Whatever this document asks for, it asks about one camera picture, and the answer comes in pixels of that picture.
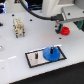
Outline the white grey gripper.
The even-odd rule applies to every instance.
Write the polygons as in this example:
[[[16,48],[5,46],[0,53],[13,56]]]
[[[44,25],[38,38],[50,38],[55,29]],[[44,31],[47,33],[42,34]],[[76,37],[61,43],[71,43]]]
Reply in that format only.
[[[66,6],[61,8],[61,12],[57,14],[56,33],[59,34],[63,23],[78,22],[84,20],[84,10],[77,6]]]

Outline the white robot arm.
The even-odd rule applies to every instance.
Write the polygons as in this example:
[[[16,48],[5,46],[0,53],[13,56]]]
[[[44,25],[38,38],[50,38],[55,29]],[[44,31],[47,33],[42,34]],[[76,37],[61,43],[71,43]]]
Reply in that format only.
[[[57,16],[57,33],[67,22],[74,22],[79,29],[84,29],[84,0],[43,0],[42,13],[48,17]]]

